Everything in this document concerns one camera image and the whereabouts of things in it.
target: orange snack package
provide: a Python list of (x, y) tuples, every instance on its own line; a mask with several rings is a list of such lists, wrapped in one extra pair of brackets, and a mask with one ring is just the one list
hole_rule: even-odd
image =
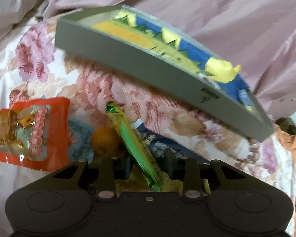
[(17, 102), (0, 111), (0, 161), (55, 171), (68, 164), (68, 109), (64, 97)]

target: green foil wrapper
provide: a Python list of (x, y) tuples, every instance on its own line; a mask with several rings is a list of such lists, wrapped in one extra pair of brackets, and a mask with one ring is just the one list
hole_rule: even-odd
[(106, 104), (106, 114), (124, 142), (128, 152), (135, 158), (142, 169), (147, 184), (154, 191), (162, 191), (164, 186), (162, 171), (155, 157), (141, 139), (138, 131), (132, 129), (125, 113), (114, 102), (108, 102)]

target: gray box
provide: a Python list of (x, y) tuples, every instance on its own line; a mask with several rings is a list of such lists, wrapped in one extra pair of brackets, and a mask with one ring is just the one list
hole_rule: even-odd
[(61, 17), (57, 23), (55, 46), (86, 59), (107, 64), (147, 82), (166, 94), (208, 112), (244, 136), (263, 141), (274, 132), (271, 120), (252, 93), (249, 92), (249, 96), (255, 105), (255, 113), (248, 112), (242, 104), (232, 100), (225, 92), (213, 88), (207, 81), (184, 71), (153, 51), (92, 28), (117, 16), (120, 9), (131, 11), (158, 26), (166, 27), (192, 45), (219, 58), (183, 32), (125, 5), (84, 9)]

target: small orange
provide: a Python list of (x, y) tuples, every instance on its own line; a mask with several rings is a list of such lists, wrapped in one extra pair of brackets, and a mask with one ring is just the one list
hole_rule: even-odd
[(120, 157), (122, 140), (113, 127), (100, 127), (95, 130), (91, 138), (94, 153), (103, 157)]

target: floral fabric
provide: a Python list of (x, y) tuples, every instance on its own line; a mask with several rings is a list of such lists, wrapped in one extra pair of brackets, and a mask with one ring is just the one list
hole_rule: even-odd
[[(275, 137), (243, 138), (218, 120), (155, 88), (95, 61), (73, 57), (53, 45), (57, 18), (32, 26), (0, 64), (0, 108), (17, 101), (65, 96), (71, 116), (94, 128), (110, 125), (105, 104), (114, 100), (134, 122), (175, 140), (208, 160), (219, 159), (279, 188), (296, 201), (292, 154)], [(293, 215), (287, 232), (294, 234)]]

